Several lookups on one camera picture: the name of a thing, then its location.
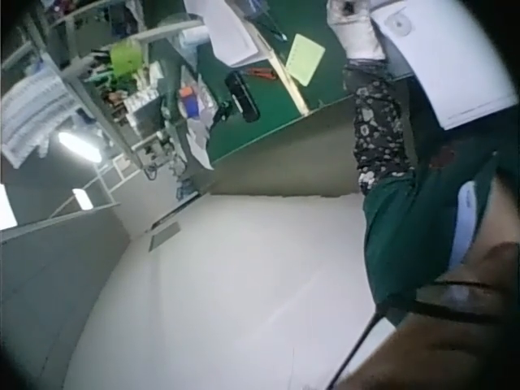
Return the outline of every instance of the fluorescent light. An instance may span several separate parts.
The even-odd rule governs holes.
[[[69,132],[61,132],[58,134],[59,141],[65,145],[68,149],[81,157],[86,158],[93,163],[100,163],[102,160],[101,152],[94,145],[89,144],[87,141],[83,141],[78,136]]]
[[[92,210],[94,208],[92,202],[90,201],[89,195],[85,192],[84,189],[74,188],[72,190],[76,200],[80,204],[82,210]]]
[[[0,184],[0,230],[13,228],[14,226],[18,226],[18,222],[16,222],[15,213],[13,213],[7,197],[6,188],[3,184]]]

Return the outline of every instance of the red pliers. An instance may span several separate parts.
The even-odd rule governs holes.
[[[278,80],[276,72],[268,67],[248,67],[240,71],[243,76],[255,76],[268,80]]]

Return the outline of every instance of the desk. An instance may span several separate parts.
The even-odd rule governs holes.
[[[285,63],[293,43],[293,38],[300,33],[326,48],[325,55],[307,87],[300,86],[300,91],[307,106],[316,111],[348,97],[343,90],[345,52],[332,30],[327,26],[326,0],[268,0],[271,14],[280,28],[288,36],[287,42],[277,41],[271,34],[262,32],[266,41],[275,49]],[[152,0],[145,2],[145,17],[149,27],[155,27],[167,13],[184,12],[182,1]],[[411,75],[410,67],[397,49],[390,43],[387,47],[390,71],[397,79]],[[224,85],[225,76],[231,68],[221,63],[213,55],[210,44],[199,47],[198,71],[202,74],[211,92],[218,100],[228,100],[229,92]],[[258,67],[269,67],[268,62],[257,63]],[[211,133],[208,154],[212,163],[236,152],[249,144],[268,137],[302,119],[293,100],[280,82],[248,78],[247,84],[258,105],[261,118],[254,123],[246,123],[241,115],[233,115],[227,122],[218,123]]]

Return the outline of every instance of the white glove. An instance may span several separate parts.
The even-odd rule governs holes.
[[[369,0],[328,0],[327,24],[336,33],[348,59],[385,59],[372,27]]]

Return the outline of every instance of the floral patterned sleeve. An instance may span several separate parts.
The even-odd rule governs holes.
[[[388,80],[382,61],[350,60],[344,70],[345,88],[356,102],[354,157],[364,195],[382,179],[413,170],[405,151],[401,105]]]

